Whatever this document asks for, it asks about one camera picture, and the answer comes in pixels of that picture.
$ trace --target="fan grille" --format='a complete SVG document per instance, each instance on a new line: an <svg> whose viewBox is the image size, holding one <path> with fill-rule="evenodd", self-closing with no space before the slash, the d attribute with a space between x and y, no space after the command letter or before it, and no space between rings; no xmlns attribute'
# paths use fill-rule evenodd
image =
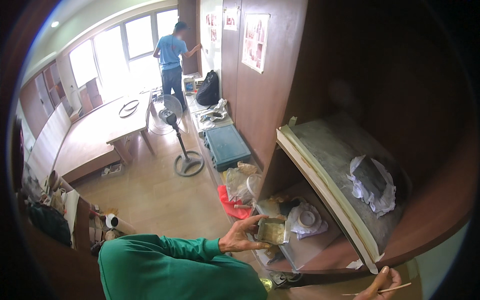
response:
<svg viewBox="0 0 480 300"><path fill-rule="evenodd" d="M173 131L173 127L163 122L158 115L163 109L168 109L177 116L177 124L180 123L182 117L181 103L174 96L160 95L152 100L147 109L146 121L148 129L157 135L165 135Z"/></svg>

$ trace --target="table leg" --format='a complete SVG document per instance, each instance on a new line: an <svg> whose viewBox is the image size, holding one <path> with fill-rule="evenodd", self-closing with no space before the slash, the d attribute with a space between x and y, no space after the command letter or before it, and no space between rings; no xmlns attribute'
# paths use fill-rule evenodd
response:
<svg viewBox="0 0 480 300"><path fill-rule="evenodd" d="M153 148L152 143L150 142L150 137L149 137L150 135L148 134L148 129L142 130L142 131L140 131L140 133L142 134L142 137L144 138L145 144L147 144L148 150L150 150L150 152L153 155L156 155L155 149Z"/></svg>
<svg viewBox="0 0 480 300"><path fill-rule="evenodd" d="M112 144L115 147L115 150L120 155L123 162L125 163L125 165L128 165L129 163L132 162L133 160L132 155L128 152L128 149L125 147L125 145L121 140L114 141Z"/></svg>

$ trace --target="cap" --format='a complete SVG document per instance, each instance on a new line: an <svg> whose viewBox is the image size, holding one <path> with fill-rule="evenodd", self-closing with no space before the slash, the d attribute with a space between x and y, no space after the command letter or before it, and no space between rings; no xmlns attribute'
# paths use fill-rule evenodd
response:
<svg viewBox="0 0 480 300"><path fill-rule="evenodd" d="M182 29L190 29L190 27L187 26L187 23L180 21L175 24L175 30L182 30Z"/></svg>

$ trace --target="blue t-shirt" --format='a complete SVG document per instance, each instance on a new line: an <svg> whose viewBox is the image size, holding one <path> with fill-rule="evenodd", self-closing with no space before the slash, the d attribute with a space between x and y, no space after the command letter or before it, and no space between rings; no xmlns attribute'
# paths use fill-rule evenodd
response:
<svg viewBox="0 0 480 300"><path fill-rule="evenodd" d="M160 48L160 65L162 70L179 67L179 55L188 51L185 42L173 35L161 37L156 46Z"/></svg>

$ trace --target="man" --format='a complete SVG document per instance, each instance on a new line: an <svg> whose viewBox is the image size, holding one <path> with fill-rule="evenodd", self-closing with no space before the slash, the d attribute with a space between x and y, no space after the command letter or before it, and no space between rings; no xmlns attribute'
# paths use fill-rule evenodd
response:
<svg viewBox="0 0 480 300"><path fill-rule="evenodd" d="M175 24L173 33L163 36L158 41L153 56L160 58L162 66L162 86L163 93L171 95L171 90L175 92L175 96L180 101L183 110L187 109L183 92L181 90L181 66L180 57L182 53L185 57L192 56L202 45L198 44L191 51L187 50L187 45L182 41L183 35L190 27L185 22Z"/></svg>
<svg viewBox="0 0 480 300"><path fill-rule="evenodd" d="M261 218L267 216L237 221L224 237L216 240L136 234L106 241L98 255L98 264L107 300L265 300L267 292L254 269L225 255L269 248L267 243L247 239L247 232L258 231L256 224ZM390 299L394 292L381 296L375 293L384 286L389 273L394 282L390 287L400 285L400 275L386 267L355 300L377 296L374 299Z"/></svg>

